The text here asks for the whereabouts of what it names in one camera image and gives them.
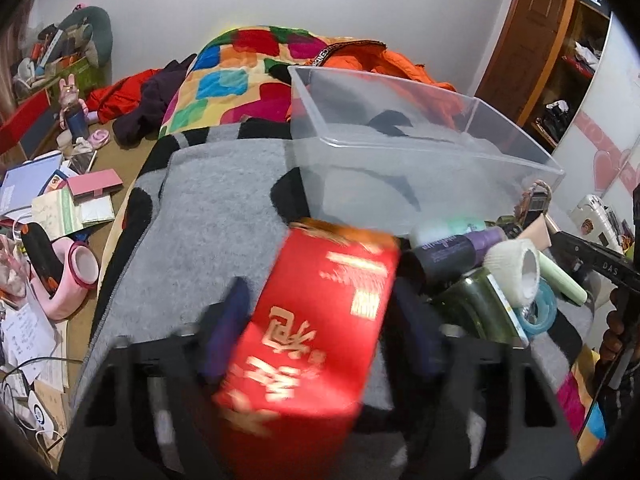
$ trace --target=pink card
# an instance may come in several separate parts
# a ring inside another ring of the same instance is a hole
[[[66,184],[74,198],[99,197],[118,190],[122,186],[122,179],[115,170],[102,170],[72,176]]]

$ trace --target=clear plastic storage box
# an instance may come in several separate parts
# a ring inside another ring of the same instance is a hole
[[[423,83],[290,67],[291,135],[315,218],[407,234],[418,222],[513,214],[564,171],[485,102]]]

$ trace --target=wooden door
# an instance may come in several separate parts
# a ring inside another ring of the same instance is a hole
[[[516,122],[545,67],[566,0],[513,0],[476,96]]]

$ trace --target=green cushion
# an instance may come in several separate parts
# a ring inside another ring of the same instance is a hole
[[[58,27],[67,30],[73,25],[82,25],[85,18],[86,23],[91,27],[87,27],[82,31],[82,37],[86,40],[90,39],[91,41],[88,44],[93,43],[95,46],[95,48],[91,47],[92,51],[89,53],[90,56],[88,58],[91,57],[93,59],[89,59],[89,62],[100,68],[111,59],[111,49],[113,47],[111,20],[104,9],[100,7],[85,7],[84,9],[75,10],[62,20]]]

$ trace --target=light green tube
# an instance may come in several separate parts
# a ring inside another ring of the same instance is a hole
[[[552,288],[558,292],[562,292],[575,304],[582,305],[587,301],[587,291],[542,252],[540,253],[540,276],[542,276]]]

